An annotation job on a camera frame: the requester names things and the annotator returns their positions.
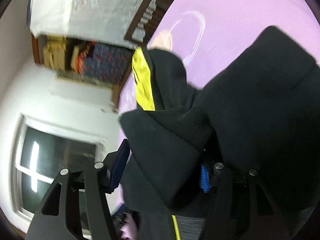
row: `blue plastic part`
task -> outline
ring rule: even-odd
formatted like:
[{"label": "blue plastic part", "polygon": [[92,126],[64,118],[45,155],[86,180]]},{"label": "blue plastic part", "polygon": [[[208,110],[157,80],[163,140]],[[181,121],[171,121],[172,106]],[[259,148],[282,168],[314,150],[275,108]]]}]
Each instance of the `blue plastic part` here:
[{"label": "blue plastic part", "polygon": [[130,146],[127,139],[124,139],[116,152],[118,154],[110,171],[109,189],[113,192],[120,184],[120,180],[130,155]]},{"label": "blue plastic part", "polygon": [[204,165],[201,165],[201,174],[199,179],[199,186],[203,189],[204,193],[208,193],[210,190],[209,174]]}]

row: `window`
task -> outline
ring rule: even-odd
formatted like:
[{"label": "window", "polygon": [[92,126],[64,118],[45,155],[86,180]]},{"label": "window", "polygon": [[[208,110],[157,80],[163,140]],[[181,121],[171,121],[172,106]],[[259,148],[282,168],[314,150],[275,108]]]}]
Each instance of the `window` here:
[{"label": "window", "polygon": [[[56,175],[63,168],[85,171],[106,156],[106,141],[23,117],[13,154],[12,202],[15,212],[31,222],[33,215]],[[79,192],[81,225],[89,236],[85,192]]]}]

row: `window frame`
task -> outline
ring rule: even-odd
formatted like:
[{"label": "window frame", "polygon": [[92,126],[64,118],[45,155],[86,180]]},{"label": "window frame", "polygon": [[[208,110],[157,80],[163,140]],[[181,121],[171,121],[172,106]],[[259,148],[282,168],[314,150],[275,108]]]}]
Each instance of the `window frame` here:
[{"label": "window frame", "polygon": [[[54,178],[50,178],[37,172],[33,172],[30,169],[21,166],[20,162],[22,157],[22,149],[28,127],[33,128],[35,130],[39,130],[41,132],[52,134],[54,136],[59,136],[84,143],[95,144],[95,162],[103,161],[105,156],[107,155],[107,138],[103,138],[94,134],[85,133],[79,130],[74,130],[70,127],[58,126],[49,122],[38,120],[27,115],[22,116],[20,125],[17,129],[12,154],[11,201],[14,212],[26,221],[31,222],[34,214],[24,209],[22,205],[22,173],[25,173],[26,175],[33,178],[36,177],[38,180],[48,184],[51,184],[54,181]],[[88,239],[91,238],[90,232],[86,229],[83,229],[83,235]]]}]

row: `black fabric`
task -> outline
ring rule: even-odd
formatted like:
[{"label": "black fabric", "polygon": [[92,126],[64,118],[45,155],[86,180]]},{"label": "black fabric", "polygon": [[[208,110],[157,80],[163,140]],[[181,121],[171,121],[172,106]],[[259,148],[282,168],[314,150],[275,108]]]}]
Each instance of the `black fabric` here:
[{"label": "black fabric", "polygon": [[316,205],[320,69],[298,44],[268,27],[202,91],[171,53],[149,56],[165,110],[120,119],[132,148],[122,178],[130,209],[206,217],[210,196],[197,181],[212,136],[229,168],[258,170],[283,212]]},{"label": "black fabric", "polygon": [[176,240],[172,218],[162,214],[139,213],[137,239]]}]

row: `yellow strap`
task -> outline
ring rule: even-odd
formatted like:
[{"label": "yellow strap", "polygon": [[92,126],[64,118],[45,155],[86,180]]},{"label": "yellow strap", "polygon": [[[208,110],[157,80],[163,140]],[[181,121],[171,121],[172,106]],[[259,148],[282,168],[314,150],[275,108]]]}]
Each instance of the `yellow strap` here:
[{"label": "yellow strap", "polygon": [[[136,49],[132,56],[132,71],[136,81],[136,100],[145,111],[155,111],[155,103],[152,96],[150,67],[143,55],[142,49]],[[181,240],[177,219],[172,216],[176,239]]]},{"label": "yellow strap", "polygon": [[172,216],[172,220],[173,220],[174,231],[176,233],[176,238],[177,238],[177,240],[181,240],[176,216]]}]

